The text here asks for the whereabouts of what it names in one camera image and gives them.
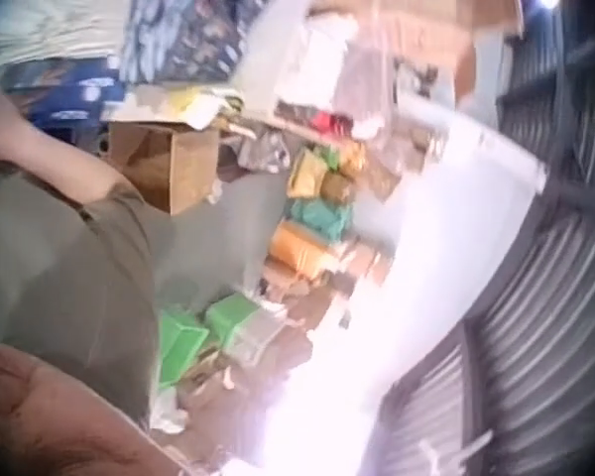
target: green plastic crate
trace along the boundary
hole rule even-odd
[[[205,322],[224,346],[234,329],[260,307],[240,293],[212,304],[205,314]]]
[[[160,387],[176,384],[191,367],[209,335],[209,329],[192,314],[165,311],[160,319],[161,378]]]

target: bright light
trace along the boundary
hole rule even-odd
[[[542,7],[547,10],[553,10],[559,3],[559,0],[539,0],[539,2],[542,4]]]

